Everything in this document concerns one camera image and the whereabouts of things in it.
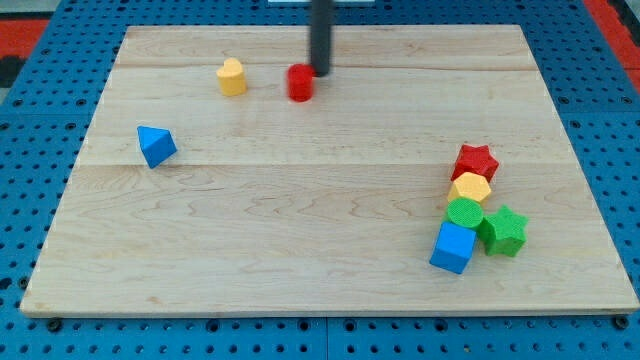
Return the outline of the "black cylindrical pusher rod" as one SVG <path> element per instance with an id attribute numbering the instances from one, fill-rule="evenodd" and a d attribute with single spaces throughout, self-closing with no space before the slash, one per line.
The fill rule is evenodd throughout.
<path id="1" fill-rule="evenodd" d="M 316 77 L 331 69 L 333 1 L 311 0 L 309 13 L 309 63 Z"/>

